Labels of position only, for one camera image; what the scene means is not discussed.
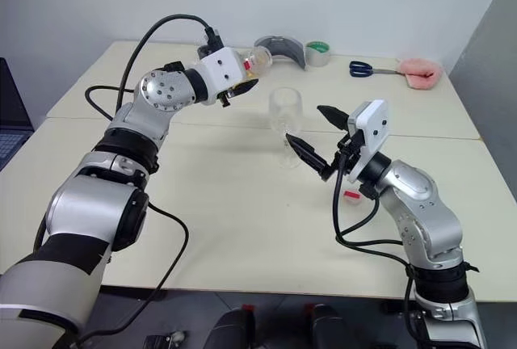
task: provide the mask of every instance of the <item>white wall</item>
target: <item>white wall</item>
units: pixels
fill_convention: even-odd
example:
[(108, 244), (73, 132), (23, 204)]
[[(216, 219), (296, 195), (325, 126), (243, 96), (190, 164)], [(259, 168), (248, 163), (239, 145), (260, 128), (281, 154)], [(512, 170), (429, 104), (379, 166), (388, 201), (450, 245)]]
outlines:
[[(451, 69), (491, 0), (0, 0), (0, 55), (35, 123), (103, 50), (163, 15), (200, 15), (227, 44), (267, 34), (330, 42), (336, 53), (441, 61)], [(198, 25), (159, 40), (201, 41)]]

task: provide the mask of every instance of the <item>white table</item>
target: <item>white table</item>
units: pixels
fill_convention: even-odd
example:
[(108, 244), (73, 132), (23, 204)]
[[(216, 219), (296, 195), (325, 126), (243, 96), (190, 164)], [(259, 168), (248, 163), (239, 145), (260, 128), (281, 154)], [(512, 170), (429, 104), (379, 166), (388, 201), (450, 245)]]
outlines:
[[(78, 79), (77, 83), (48, 113), (48, 117), (103, 119), (84, 100), (84, 91), (92, 85), (120, 84), (126, 62), (135, 42), (115, 42)], [(133, 88), (141, 76), (151, 69), (171, 61), (190, 65), (196, 61), (195, 46), (181, 44), (148, 44), (138, 57), (128, 80)], [(448, 77), (444, 75), (432, 90), (413, 90), (399, 75), (376, 74), (369, 78), (353, 78), (348, 64), (360, 59), (376, 68), (395, 69), (396, 60), (371, 57), (332, 56), (322, 68), (300, 69), (292, 61), (276, 61), (267, 75), (246, 96), (231, 100), (232, 107), (221, 113), (220, 107), (186, 108), (174, 120), (179, 123), (208, 124), (232, 127), (268, 128), (267, 98), (271, 90), (290, 86), (302, 95), (304, 104), (304, 129), (308, 131), (336, 132), (316, 110), (319, 104), (328, 104), (352, 112), (363, 101), (386, 99), (393, 121), (393, 135), (418, 137), (454, 137), (477, 139), (479, 134), (461, 104)], [(93, 95), (101, 107), (112, 113), (116, 92), (97, 90)]]
[[(0, 272), (32, 250), (51, 194), (106, 124), (47, 119), (0, 173)], [(327, 159), (340, 138), (301, 135)], [(334, 242), (333, 179), (323, 183), (305, 165), (282, 169), (278, 148), (268, 129), (171, 125), (160, 171), (147, 192), (158, 207), (187, 222), (191, 243), (165, 287), (401, 297), (406, 278), (399, 264)], [(484, 144), (390, 137), (384, 153), (421, 167), (438, 183), (443, 201), (463, 224), (466, 259), (481, 268), (481, 274), (469, 273), (477, 299), (517, 301), (517, 206)], [(371, 206), (343, 201), (343, 226)], [(396, 238), (397, 232), (381, 209), (356, 237)], [(174, 222), (149, 210), (140, 240), (113, 255), (103, 283), (154, 287), (182, 240)], [(399, 246), (385, 250), (402, 255)]]

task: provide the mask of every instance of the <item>blue scissors handle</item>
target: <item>blue scissors handle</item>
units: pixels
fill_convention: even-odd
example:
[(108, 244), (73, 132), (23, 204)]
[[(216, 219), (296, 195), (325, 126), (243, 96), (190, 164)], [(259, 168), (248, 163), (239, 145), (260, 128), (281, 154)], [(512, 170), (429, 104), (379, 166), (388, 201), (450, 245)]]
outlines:
[(369, 77), (373, 74), (372, 66), (366, 62), (351, 61), (348, 67), (352, 77)]

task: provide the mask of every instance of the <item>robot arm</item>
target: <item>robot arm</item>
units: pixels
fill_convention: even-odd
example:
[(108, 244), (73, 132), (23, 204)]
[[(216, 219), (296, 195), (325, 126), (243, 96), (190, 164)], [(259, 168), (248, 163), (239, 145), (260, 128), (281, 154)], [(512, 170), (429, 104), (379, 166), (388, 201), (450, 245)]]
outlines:
[(439, 198), (430, 175), (379, 152), (389, 132), (386, 102), (364, 103), (350, 116), (334, 107), (318, 109), (348, 131), (332, 164), (300, 138), (288, 135), (288, 141), (324, 180), (344, 162), (348, 180), (359, 180), (359, 190), (369, 198), (378, 196), (393, 217), (409, 259), (415, 298), (424, 310), (418, 315), (424, 340), (486, 349), (474, 294), (467, 285), (465, 272), (473, 268), (463, 260), (460, 222)]
[(138, 82), (134, 101), (54, 194), (46, 243), (0, 279), (2, 347), (68, 347), (83, 331), (112, 251), (141, 231), (170, 119), (194, 103), (229, 105), (258, 81), (245, 80), (238, 53), (220, 46), (190, 69), (175, 62)]

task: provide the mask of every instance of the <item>laptop keyboard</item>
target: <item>laptop keyboard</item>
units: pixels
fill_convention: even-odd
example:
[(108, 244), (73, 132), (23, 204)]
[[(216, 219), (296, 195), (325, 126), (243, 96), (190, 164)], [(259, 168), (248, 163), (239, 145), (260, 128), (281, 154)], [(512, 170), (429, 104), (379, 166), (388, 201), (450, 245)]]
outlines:
[(23, 135), (15, 133), (0, 133), (0, 159), (7, 158), (22, 138)]

